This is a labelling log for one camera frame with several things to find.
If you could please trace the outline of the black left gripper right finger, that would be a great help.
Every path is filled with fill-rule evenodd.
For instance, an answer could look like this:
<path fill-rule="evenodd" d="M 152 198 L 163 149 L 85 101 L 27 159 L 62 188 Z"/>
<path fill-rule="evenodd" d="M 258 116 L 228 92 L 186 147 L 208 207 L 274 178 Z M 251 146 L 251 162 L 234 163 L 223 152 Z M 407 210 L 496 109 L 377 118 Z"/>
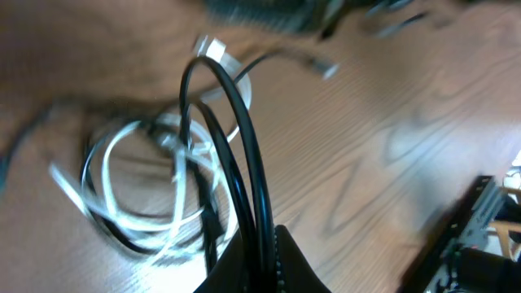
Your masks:
<path fill-rule="evenodd" d="M 331 293 L 314 273 L 287 227 L 277 225 L 274 233 L 277 292 Z"/>

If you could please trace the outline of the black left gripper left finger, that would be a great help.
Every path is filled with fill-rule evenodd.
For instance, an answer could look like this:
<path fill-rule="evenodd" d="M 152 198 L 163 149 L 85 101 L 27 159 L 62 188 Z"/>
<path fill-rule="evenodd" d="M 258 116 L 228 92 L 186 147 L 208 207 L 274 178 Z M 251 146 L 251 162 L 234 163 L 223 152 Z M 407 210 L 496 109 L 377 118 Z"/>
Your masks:
<path fill-rule="evenodd" d="M 195 293 L 252 293 L 254 273 L 255 256 L 245 248 L 237 231 Z"/>

